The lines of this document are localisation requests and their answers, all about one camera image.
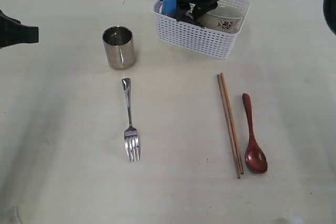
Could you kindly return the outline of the floral ceramic bowl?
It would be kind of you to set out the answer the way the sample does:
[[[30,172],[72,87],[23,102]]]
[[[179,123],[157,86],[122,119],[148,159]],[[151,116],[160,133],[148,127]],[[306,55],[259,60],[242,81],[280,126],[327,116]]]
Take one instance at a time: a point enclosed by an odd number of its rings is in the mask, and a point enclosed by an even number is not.
[[[233,7],[219,6],[197,21],[208,29],[234,34],[239,31],[243,17],[243,14]]]

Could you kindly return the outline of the white perforated plastic basket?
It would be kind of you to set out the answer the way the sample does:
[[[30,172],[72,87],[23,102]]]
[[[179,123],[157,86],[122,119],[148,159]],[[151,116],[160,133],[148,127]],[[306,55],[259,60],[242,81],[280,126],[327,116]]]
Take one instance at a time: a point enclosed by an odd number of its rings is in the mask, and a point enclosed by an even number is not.
[[[220,7],[232,7],[243,15],[236,33],[178,22],[172,17],[161,14],[163,3],[156,1],[153,5],[153,12],[156,15],[155,25],[158,40],[213,58],[226,59],[244,25],[251,2],[249,0],[221,0],[218,4]]]

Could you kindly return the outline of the wooden chopstick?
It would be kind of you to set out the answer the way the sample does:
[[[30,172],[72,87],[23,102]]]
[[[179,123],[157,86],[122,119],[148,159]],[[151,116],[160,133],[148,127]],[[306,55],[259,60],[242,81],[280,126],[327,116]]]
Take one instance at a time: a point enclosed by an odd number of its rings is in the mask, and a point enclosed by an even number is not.
[[[242,157],[241,157],[242,155],[241,155],[241,152],[240,152],[238,135],[237,135],[236,125],[235,125],[234,116],[233,116],[233,112],[232,112],[232,105],[231,105],[231,102],[230,102],[229,92],[228,92],[228,89],[227,89],[227,84],[226,84],[224,74],[221,73],[220,76],[221,76],[221,80],[222,80],[222,83],[223,83],[226,103],[227,103],[227,106],[228,106],[228,113],[229,113],[229,117],[230,117],[230,123],[231,123],[233,138],[234,138],[234,142],[235,142],[235,148],[236,148],[236,153],[237,153],[237,158],[238,158],[239,170],[240,170],[240,173],[243,174],[244,173],[244,168],[243,168],[243,162],[242,162]]]
[[[227,108],[227,104],[226,104],[224,86],[223,86],[223,82],[222,82],[222,79],[221,79],[219,74],[217,75],[217,81],[218,81],[218,85],[219,85],[219,91],[220,91],[220,94],[221,94],[220,97],[221,97],[221,100],[222,100],[224,114],[225,114],[225,118],[226,118],[226,125],[227,125],[228,135],[229,135],[229,139],[230,139],[230,145],[231,145],[231,149],[232,149],[235,170],[236,170],[237,178],[240,179],[241,178],[240,169],[239,169],[238,158],[237,158],[237,153],[236,153],[236,149],[235,149],[232,126],[231,126],[230,117],[229,117],[229,113],[228,113],[228,108]]]

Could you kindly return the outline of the shiny steel cup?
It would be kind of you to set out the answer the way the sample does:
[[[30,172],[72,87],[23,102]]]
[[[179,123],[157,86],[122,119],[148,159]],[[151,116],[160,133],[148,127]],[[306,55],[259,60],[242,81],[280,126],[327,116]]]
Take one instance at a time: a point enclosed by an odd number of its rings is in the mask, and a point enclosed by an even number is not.
[[[104,49],[109,66],[113,69],[126,69],[134,65],[136,56],[133,33],[124,26],[113,26],[102,34]]]

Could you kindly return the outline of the silver metal fork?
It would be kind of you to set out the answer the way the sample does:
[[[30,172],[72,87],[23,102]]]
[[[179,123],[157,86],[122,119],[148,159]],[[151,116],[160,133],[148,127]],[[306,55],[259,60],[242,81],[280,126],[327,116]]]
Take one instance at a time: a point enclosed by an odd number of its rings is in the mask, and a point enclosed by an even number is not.
[[[141,146],[137,129],[133,127],[131,115],[131,79],[122,79],[122,85],[128,111],[129,126],[124,131],[124,144],[130,162],[137,162],[141,156]]]

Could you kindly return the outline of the brown wooden spoon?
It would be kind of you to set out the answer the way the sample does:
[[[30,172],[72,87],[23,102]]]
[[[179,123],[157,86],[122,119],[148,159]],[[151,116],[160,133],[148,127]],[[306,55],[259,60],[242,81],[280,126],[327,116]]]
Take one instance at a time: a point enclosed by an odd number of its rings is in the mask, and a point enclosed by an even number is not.
[[[251,99],[249,94],[243,93],[242,100],[246,112],[248,129],[249,129],[249,141],[245,152],[245,162],[247,167],[256,174],[263,174],[268,169],[268,163],[266,156],[262,149],[259,147],[254,134],[253,129],[253,114]]]

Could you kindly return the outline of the dark flat plate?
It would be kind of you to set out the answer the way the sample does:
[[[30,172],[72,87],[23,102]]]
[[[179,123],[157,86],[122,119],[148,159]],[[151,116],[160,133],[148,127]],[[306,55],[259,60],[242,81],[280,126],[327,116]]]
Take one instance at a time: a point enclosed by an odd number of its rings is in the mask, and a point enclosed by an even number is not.
[[[184,15],[182,17],[181,21],[185,22],[185,23],[188,23],[188,24],[192,24],[192,25],[204,28],[204,26],[202,24],[200,24],[198,21],[195,21],[193,18],[191,18],[187,15]]]

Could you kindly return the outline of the blue snack packet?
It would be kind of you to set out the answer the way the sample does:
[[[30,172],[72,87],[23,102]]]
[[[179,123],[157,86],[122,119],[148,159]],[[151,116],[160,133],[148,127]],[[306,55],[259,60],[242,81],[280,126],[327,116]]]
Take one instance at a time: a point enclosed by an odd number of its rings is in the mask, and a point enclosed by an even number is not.
[[[174,18],[176,16],[176,0],[164,0],[161,14]]]

